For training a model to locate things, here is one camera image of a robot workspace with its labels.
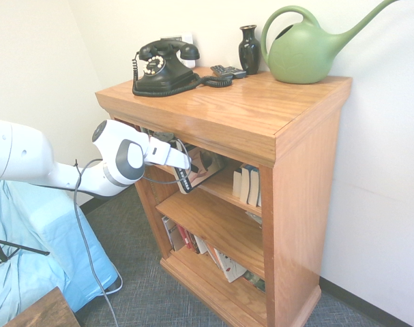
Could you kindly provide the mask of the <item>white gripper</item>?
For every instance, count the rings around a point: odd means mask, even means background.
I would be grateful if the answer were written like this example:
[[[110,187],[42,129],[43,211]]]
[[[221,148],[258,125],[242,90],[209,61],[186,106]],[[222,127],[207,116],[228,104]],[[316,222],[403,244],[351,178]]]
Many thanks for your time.
[[[172,148],[169,143],[152,136],[149,138],[145,163],[172,166],[185,170],[190,167],[190,159],[185,153]]]

